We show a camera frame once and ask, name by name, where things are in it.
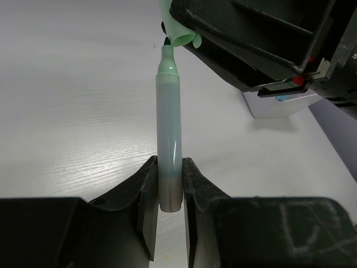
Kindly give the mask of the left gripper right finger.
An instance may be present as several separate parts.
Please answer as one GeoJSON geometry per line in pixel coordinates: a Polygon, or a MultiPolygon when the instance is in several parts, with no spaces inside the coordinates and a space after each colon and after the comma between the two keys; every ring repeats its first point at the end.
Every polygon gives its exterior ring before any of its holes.
{"type": "Polygon", "coordinates": [[[324,197],[233,198],[182,163],[189,267],[355,267],[356,228],[324,197]]]}

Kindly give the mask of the green highlighter marker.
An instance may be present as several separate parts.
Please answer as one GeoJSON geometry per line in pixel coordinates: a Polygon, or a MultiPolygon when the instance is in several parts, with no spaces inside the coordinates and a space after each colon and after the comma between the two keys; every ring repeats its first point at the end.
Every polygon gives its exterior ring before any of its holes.
{"type": "Polygon", "coordinates": [[[202,43],[199,34],[172,18],[171,3],[158,2],[167,35],[156,75],[158,201],[163,212],[179,211],[183,199],[180,77],[174,48],[198,48],[202,43]]]}

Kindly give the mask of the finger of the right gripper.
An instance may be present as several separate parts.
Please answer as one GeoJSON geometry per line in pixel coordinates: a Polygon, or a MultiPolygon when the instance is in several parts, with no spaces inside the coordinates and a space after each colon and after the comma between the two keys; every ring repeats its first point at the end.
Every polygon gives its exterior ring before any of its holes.
{"type": "Polygon", "coordinates": [[[211,27],[198,25],[197,29],[200,34],[203,34],[200,47],[196,49],[192,44],[187,44],[184,48],[200,59],[225,82],[242,91],[248,91],[250,88],[268,83],[267,75],[216,44],[211,27]]]}

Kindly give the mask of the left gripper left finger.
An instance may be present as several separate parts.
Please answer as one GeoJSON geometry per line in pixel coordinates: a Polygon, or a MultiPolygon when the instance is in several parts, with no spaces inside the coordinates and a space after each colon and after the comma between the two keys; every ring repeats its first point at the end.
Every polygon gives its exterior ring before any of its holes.
{"type": "Polygon", "coordinates": [[[2,267],[149,267],[158,217],[157,157],[90,202],[1,199],[2,267]]]}

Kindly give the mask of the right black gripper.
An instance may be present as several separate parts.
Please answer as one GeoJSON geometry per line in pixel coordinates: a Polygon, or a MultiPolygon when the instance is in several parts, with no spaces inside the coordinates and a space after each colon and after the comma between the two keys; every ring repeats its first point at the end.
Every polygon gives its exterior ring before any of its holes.
{"type": "Polygon", "coordinates": [[[313,90],[356,117],[355,1],[172,1],[170,14],[265,73],[259,97],[313,90]]]}

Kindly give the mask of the white compartment organizer box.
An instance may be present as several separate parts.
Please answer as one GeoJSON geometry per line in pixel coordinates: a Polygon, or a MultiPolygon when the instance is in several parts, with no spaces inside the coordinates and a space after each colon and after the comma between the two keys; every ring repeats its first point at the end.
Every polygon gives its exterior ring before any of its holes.
{"type": "Polygon", "coordinates": [[[291,99],[280,102],[276,97],[261,98],[256,92],[246,92],[243,96],[254,118],[287,118],[309,107],[322,98],[312,90],[291,95],[291,99]]]}

